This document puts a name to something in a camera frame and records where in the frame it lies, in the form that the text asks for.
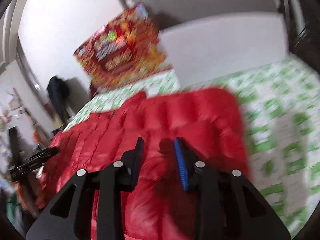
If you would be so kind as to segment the green cloth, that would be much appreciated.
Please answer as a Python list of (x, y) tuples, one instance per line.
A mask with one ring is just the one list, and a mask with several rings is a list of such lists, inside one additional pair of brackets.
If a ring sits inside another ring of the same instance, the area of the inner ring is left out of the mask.
[(22, 210), (15, 193), (7, 200), (7, 218), (19, 233), (24, 233)]

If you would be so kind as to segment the dark clothes on chair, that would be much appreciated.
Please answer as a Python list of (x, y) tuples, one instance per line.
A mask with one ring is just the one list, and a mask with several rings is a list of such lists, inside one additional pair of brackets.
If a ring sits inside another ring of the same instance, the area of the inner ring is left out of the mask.
[(70, 95), (67, 84), (62, 79), (54, 76), (49, 80), (47, 92), (55, 112), (63, 125), (66, 126), (70, 118), (66, 109), (66, 102)]

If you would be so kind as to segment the red down jacket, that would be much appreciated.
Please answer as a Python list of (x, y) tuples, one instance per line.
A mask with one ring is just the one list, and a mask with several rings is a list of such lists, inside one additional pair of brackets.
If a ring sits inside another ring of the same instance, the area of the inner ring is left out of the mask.
[(144, 140), (139, 180), (122, 193), (126, 239), (193, 239), (195, 198), (183, 191), (173, 141), (183, 138), (202, 161), (218, 170), (249, 173), (244, 127), (236, 98), (210, 88), (148, 98), (139, 92), (120, 108), (91, 113), (87, 120), (55, 135), (60, 153), (41, 176), (48, 203), (75, 172), (102, 170)]

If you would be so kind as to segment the black mesh office chair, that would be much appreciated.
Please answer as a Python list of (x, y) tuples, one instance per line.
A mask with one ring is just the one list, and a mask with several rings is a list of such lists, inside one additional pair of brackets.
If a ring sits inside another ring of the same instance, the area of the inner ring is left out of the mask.
[(319, 69), (319, 0), (278, 0), (289, 51)]

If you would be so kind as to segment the red nut gift box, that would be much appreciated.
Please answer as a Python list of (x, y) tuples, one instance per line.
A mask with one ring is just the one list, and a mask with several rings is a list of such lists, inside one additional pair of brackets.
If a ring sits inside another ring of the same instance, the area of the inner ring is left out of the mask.
[(74, 57), (96, 89), (114, 90), (172, 68), (143, 3), (102, 26)]

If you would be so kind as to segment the green patterned bed sheet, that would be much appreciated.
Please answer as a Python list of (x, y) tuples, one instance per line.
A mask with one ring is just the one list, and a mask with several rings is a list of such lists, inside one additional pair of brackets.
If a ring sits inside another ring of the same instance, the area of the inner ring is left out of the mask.
[(210, 88), (236, 98), (249, 167), (244, 175), (297, 236), (319, 202), (319, 75), (294, 56), (189, 88), (181, 88), (168, 70), (97, 95), (64, 132), (91, 113), (120, 108), (139, 92), (153, 98)]

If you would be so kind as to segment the white storage box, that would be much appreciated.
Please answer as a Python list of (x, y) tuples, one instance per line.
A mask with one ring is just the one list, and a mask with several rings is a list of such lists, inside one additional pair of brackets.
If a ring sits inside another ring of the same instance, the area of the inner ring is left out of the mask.
[(276, 63), (289, 53), (283, 16), (272, 12), (185, 22), (162, 31), (160, 42), (181, 87)]

